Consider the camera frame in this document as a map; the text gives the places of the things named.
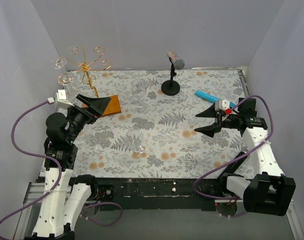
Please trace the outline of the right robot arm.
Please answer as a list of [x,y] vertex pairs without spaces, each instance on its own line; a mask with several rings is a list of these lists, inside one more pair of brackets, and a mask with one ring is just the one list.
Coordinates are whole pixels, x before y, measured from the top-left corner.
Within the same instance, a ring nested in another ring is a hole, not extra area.
[[[285,176],[274,156],[270,138],[274,132],[274,124],[267,124],[264,118],[257,117],[256,100],[258,95],[240,98],[234,107],[226,99],[219,99],[211,107],[198,113],[198,118],[213,118],[214,123],[199,127],[195,132],[208,137],[214,137],[222,129],[232,129],[240,132],[248,151],[238,155],[230,162],[217,167],[193,183],[193,190],[200,196],[219,199],[218,196],[202,192],[201,181],[224,169],[218,177],[219,195],[226,200],[243,201],[247,212],[284,216],[287,213],[296,189],[295,180]],[[252,162],[254,177],[247,179],[236,174],[231,167],[247,157]]]

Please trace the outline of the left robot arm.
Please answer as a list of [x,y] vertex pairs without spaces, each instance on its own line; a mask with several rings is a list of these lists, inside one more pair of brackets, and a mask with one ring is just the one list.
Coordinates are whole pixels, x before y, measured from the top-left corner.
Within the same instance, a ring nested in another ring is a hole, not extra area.
[[67,195],[78,152],[74,144],[86,125],[101,117],[110,97],[92,98],[78,94],[85,106],[70,104],[67,114],[55,112],[45,121],[48,146],[45,150],[45,198],[41,201],[37,222],[30,240],[73,240],[75,225],[86,200],[98,196],[95,176],[85,174],[76,178]]

